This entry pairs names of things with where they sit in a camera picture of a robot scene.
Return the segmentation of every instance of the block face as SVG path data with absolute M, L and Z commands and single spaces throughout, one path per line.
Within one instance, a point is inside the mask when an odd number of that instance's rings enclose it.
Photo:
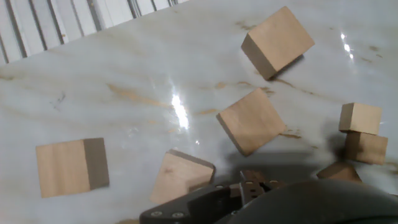
M 165 154 L 150 196 L 151 201 L 166 203 L 210 183 L 214 166 L 209 162 L 196 163 L 197 158 L 191 161 L 189 156 L 181 156 L 181 153 L 178 156 L 174 152 Z
M 340 123 L 338 125 L 338 129 L 340 131 L 346 131 L 350 129 L 353 111 L 354 103 L 347 103 L 341 107 Z
M 261 52 L 259 47 L 254 43 L 248 34 L 242 44 L 243 52 L 248 56 L 251 63 L 259 71 L 259 73 L 266 79 L 270 79 L 276 71 L 266 56 Z
M 90 190 L 82 140 L 36 147 L 42 197 Z
M 367 133 L 348 133 L 345 158 L 368 164 L 383 165 L 388 138 Z
M 346 162 L 335 162 L 317 174 L 319 179 L 341 179 L 362 182 L 355 168 Z
M 379 134 L 382 109 L 362 103 L 349 103 L 341 108 L 339 130 Z
M 260 88 L 220 112 L 218 119 L 245 156 L 284 132 L 286 128 Z
M 103 138 L 84 139 L 90 190 L 109 185 L 108 163 Z
M 315 45 L 286 6 L 251 30 L 248 35 L 277 72 Z

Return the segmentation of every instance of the wooden block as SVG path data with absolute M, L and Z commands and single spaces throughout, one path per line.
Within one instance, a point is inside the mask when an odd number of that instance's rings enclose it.
M 339 130 L 379 134 L 381 111 L 380 107 L 362 103 L 345 104 L 341 108 Z
M 87 192 L 109 184 L 103 138 L 36 147 L 42 197 Z
M 268 80 L 314 45 L 307 31 L 285 6 L 247 34 L 242 50 Z
M 150 200 L 166 203 L 210 183 L 214 165 L 176 150 L 166 152 Z
M 348 133 L 345 158 L 368 164 L 384 164 L 388 138 L 367 133 Z
M 346 162 L 335 162 L 317 174 L 319 179 L 341 179 L 362 182 L 355 168 Z
M 286 128 L 260 88 L 220 112 L 217 118 L 236 148 L 245 156 L 252 154 Z

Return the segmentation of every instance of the white marble table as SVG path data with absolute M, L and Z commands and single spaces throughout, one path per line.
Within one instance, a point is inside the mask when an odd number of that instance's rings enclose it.
M 288 6 L 315 41 L 273 82 L 240 45 Z M 383 108 L 387 164 L 356 164 L 363 181 L 398 193 L 398 3 L 192 0 L 0 68 L 0 223 L 110 224 L 138 218 L 164 152 L 215 164 L 216 179 L 255 167 L 288 183 L 335 160 L 343 103 Z M 290 131 L 248 158 L 217 112 L 264 87 Z M 40 198 L 35 147 L 104 137 L 110 186 Z

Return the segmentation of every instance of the stacked wooden block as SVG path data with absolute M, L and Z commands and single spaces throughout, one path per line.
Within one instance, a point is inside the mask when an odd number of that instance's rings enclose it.
M 347 133 L 344 159 L 383 165 L 388 138 L 378 136 L 381 108 L 361 103 L 343 105 L 339 130 Z M 317 174 L 319 178 L 360 182 L 355 168 L 347 162 L 336 162 Z

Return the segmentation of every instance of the screw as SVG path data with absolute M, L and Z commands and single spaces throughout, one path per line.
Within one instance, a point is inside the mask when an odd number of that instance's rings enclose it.
M 176 212 L 172 215 L 173 218 L 182 218 L 184 217 L 184 213 L 182 212 Z
M 159 217 L 159 216 L 163 215 L 163 212 L 152 212 L 150 215 L 152 217 Z

